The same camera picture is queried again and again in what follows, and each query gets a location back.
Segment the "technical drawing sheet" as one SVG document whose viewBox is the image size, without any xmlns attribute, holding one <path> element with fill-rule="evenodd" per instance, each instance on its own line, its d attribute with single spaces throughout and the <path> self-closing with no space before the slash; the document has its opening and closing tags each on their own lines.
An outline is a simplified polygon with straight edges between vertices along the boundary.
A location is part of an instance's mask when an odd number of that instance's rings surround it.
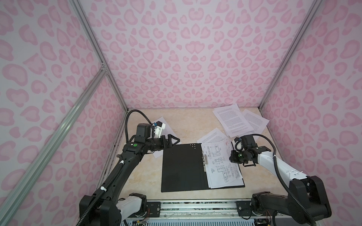
<svg viewBox="0 0 362 226">
<path fill-rule="evenodd" d="M 205 159 L 206 172 L 211 169 L 239 168 L 237 163 L 231 163 L 229 160 L 233 150 L 231 141 L 224 140 L 217 143 L 201 144 L 201 147 Z"/>
</svg>

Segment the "red and black folder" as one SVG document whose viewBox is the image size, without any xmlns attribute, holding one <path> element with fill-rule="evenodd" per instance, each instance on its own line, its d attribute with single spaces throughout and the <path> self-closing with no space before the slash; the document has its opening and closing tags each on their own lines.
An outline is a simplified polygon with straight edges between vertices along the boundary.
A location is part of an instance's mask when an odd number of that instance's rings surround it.
<svg viewBox="0 0 362 226">
<path fill-rule="evenodd" d="M 163 153 L 161 192 L 209 190 L 201 144 L 182 144 Z"/>
</svg>

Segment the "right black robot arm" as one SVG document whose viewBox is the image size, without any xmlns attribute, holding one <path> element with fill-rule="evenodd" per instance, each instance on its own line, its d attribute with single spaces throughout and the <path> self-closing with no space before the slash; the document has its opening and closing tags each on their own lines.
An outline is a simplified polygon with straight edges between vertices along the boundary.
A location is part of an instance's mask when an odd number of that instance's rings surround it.
<svg viewBox="0 0 362 226">
<path fill-rule="evenodd" d="M 261 165 L 272 173 L 287 195 L 271 192 L 254 193 L 250 199 L 249 214 L 262 216 L 273 211 L 272 223 L 276 216 L 290 216 L 299 224 L 315 226 L 317 221 L 332 216 L 330 202 L 323 181 L 318 176 L 309 176 L 296 170 L 277 156 L 274 143 L 262 134 L 244 135 L 234 139 L 230 155 L 232 163 L 244 167 Z"/>
</svg>

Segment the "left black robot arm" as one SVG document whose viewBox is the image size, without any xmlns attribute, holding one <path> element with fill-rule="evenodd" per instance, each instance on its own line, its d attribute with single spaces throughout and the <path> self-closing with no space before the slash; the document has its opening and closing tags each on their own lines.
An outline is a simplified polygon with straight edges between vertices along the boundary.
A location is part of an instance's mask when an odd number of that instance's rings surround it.
<svg viewBox="0 0 362 226">
<path fill-rule="evenodd" d="M 119 195 L 133 170 L 144 155 L 177 145 L 180 139 L 172 134 L 162 135 L 165 125 L 140 123 L 118 156 L 119 161 L 101 186 L 92 194 L 85 195 L 79 203 L 79 226 L 119 226 L 129 216 L 143 217 L 147 211 L 147 197 L 131 193 L 127 198 Z"/>
</svg>

